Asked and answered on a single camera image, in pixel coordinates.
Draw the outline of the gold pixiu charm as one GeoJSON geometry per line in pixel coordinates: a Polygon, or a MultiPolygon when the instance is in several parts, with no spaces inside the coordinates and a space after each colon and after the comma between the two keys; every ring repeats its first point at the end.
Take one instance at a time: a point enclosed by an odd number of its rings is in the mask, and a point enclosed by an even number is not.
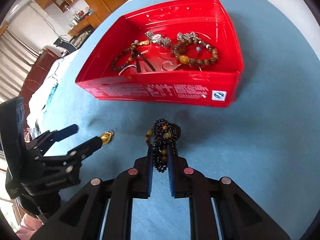
{"type": "Polygon", "coordinates": [[[107,131],[101,134],[100,139],[101,139],[102,145],[108,144],[112,140],[113,135],[114,135],[114,132],[112,131],[107,131]]]}

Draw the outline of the silver bangle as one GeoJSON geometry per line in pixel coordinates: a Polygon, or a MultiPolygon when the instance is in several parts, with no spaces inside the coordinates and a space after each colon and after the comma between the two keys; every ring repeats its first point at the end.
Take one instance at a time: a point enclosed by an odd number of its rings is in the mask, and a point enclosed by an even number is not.
{"type": "Polygon", "coordinates": [[[137,69],[137,66],[135,64],[129,64],[128,66],[125,66],[119,73],[118,76],[121,76],[123,74],[123,72],[125,72],[126,70],[130,69],[130,68],[135,68],[137,69]]]}
{"type": "Polygon", "coordinates": [[[163,61],[160,64],[159,70],[161,72],[178,72],[178,71],[199,71],[202,72],[202,68],[199,64],[193,61],[163,61]]]}

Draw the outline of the black cord gold charm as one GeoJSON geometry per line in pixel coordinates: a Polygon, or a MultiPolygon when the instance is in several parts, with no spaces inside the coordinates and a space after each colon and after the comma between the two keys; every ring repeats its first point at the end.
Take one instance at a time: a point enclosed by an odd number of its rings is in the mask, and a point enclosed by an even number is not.
{"type": "Polygon", "coordinates": [[[132,44],[131,44],[131,50],[133,51],[133,54],[136,55],[136,57],[141,57],[142,60],[148,65],[148,67],[155,72],[155,68],[154,66],[151,64],[151,62],[143,55],[143,53],[141,53],[137,48],[138,46],[143,46],[143,45],[148,45],[150,42],[149,40],[146,41],[142,41],[139,42],[137,40],[135,40],[132,44]]]}

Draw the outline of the silver wristwatch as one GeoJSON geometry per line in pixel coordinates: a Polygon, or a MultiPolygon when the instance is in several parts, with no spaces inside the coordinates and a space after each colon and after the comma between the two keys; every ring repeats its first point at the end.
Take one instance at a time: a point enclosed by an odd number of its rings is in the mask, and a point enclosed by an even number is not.
{"type": "Polygon", "coordinates": [[[161,34],[155,34],[152,31],[147,31],[145,35],[148,38],[150,43],[158,44],[166,49],[172,46],[171,39],[161,34]]]}

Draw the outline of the white crumpled bedding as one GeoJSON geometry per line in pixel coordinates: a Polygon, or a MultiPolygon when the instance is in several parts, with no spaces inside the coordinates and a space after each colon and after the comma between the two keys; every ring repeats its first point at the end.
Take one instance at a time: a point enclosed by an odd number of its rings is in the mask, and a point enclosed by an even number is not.
{"type": "Polygon", "coordinates": [[[56,60],[45,77],[43,84],[31,95],[28,103],[30,113],[26,117],[27,125],[30,129],[38,127],[40,130],[55,90],[78,52],[79,50],[76,50],[56,60]]]}

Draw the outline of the blue table mat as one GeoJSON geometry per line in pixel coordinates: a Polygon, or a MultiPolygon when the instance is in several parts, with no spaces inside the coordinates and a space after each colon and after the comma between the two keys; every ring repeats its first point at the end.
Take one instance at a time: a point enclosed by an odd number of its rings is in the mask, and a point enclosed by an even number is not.
{"type": "Polygon", "coordinates": [[[158,119],[180,126],[180,156],[205,176],[234,180],[292,239],[319,211],[319,59],[296,26],[268,0],[220,0],[232,19],[245,69],[226,108],[95,99],[75,83],[84,62],[121,16],[170,0],[132,0],[85,42],[53,95],[43,130],[79,126],[47,155],[104,131],[112,141],[84,160],[82,184],[108,180],[147,153],[145,134],[158,119]]]}

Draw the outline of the dark wooden headboard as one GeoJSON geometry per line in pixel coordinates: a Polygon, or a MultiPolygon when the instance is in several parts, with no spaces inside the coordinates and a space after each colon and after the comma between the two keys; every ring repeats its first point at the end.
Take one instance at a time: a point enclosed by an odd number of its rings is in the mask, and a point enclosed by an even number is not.
{"type": "Polygon", "coordinates": [[[49,73],[53,63],[60,57],[52,50],[44,47],[39,57],[32,65],[28,73],[19,96],[23,98],[25,107],[29,105],[31,96],[43,84],[47,74],[49,73]]]}

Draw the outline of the window curtain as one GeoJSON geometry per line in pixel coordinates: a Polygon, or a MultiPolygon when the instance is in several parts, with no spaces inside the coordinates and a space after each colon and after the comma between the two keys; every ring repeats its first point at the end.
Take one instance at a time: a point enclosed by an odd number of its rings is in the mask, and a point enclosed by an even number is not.
{"type": "Polygon", "coordinates": [[[24,81],[40,52],[5,29],[1,34],[0,97],[1,103],[19,95],[24,81]]]}

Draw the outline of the black office chair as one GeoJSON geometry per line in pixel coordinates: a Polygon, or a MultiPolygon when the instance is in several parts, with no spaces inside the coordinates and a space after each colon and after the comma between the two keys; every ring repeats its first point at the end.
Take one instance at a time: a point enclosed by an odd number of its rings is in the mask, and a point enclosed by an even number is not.
{"type": "Polygon", "coordinates": [[[76,46],[71,42],[65,41],[63,38],[58,37],[54,42],[57,47],[63,48],[68,51],[68,53],[73,53],[77,50],[76,46]]]}

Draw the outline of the wooden desk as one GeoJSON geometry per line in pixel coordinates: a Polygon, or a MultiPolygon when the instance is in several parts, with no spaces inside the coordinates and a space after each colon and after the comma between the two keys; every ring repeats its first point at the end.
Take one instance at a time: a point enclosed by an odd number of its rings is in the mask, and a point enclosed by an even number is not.
{"type": "Polygon", "coordinates": [[[80,34],[80,32],[87,27],[92,27],[93,29],[96,29],[97,27],[99,27],[100,24],[101,24],[100,18],[95,13],[92,13],[91,15],[81,20],[77,25],[72,27],[68,31],[68,34],[71,37],[73,37],[75,35],[80,34]]]}

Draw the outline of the red tin box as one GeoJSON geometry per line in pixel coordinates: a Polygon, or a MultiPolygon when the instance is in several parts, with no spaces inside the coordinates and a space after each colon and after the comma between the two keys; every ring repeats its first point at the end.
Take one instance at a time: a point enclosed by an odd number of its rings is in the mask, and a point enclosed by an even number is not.
{"type": "Polygon", "coordinates": [[[233,23],[219,0],[176,0],[120,16],[97,43],[76,84],[100,100],[152,101],[227,107],[236,98],[244,70],[233,23]],[[153,72],[131,44],[152,31],[172,41],[138,46],[153,72]],[[163,61],[193,61],[199,71],[161,72],[163,61]],[[118,73],[129,64],[130,68],[118,73]]]}

